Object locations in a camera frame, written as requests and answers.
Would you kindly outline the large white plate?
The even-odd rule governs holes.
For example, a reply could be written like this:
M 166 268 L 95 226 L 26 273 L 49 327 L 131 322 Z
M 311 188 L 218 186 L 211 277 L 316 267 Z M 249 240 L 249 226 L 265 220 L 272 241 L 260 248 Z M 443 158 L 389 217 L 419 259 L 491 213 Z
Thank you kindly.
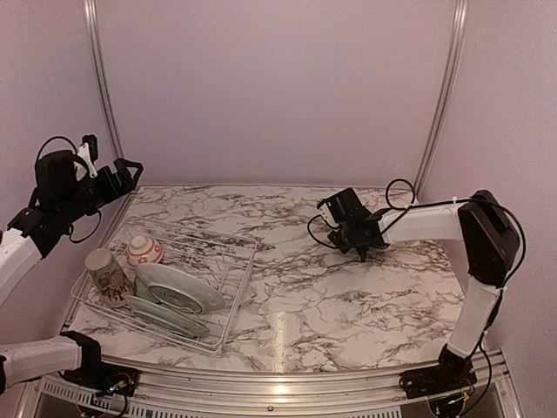
M 137 277 L 159 302 L 195 314 L 216 312 L 226 307 L 221 293 L 195 276 L 172 266 L 144 263 L 136 267 Z

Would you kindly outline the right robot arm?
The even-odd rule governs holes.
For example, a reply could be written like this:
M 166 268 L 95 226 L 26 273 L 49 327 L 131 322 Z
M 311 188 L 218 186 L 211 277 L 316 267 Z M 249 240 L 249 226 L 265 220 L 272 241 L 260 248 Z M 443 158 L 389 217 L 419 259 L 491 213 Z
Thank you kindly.
M 371 212 L 352 188 L 322 199 L 318 216 L 331 227 L 328 239 L 342 253 L 354 249 L 365 259 L 369 249 L 411 241 L 458 242 L 468 283 L 455 329 L 442 348 L 431 382 L 448 390 L 465 375 L 465 364 L 491 326 L 513 273 L 523 240 L 518 223 L 488 190 L 470 198 L 424 205 L 387 207 Z

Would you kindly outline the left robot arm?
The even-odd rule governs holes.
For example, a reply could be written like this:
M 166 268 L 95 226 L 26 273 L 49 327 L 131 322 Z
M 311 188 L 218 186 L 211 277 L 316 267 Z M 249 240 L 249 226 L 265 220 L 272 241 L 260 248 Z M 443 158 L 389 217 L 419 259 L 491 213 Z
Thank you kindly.
M 1 299 L 7 300 L 63 236 L 72 235 L 77 220 L 134 191 L 143 170 L 124 158 L 96 170 L 90 157 L 69 150 L 37 158 L 30 203 L 1 232 Z M 78 382 L 93 388 L 111 376 L 99 343 L 78 332 L 1 348 L 2 389 L 57 372 L 77 374 Z

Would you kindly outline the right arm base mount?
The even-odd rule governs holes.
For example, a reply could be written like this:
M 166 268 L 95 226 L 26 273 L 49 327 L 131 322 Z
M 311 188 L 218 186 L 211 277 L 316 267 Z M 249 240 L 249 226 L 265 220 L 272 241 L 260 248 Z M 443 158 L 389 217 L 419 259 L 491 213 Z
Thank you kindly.
M 477 382 L 471 357 L 459 357 L 445 345 L 435 366 L 404 371 L 399 386 L 408 399 L 471 388 Z

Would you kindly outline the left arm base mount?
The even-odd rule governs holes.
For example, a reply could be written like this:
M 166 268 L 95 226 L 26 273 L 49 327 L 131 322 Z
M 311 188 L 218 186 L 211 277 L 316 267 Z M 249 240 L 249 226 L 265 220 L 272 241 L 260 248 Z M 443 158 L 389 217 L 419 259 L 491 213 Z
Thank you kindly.
M 100 343 L 89 336 L 76 331 L 63 332 L 61 335 L 76 342 L 82 354 L 79 368 L 62 372 L 61 376 L 65 380 L 82 387 L 96 389 L 102 394 L 108 394 L 110 388 L 115 388 L 123 381 L 125 385 L 119 389 L 119 392 L 126 396 L 134 395 L 139 375 L 136 368 L 103 361 Z

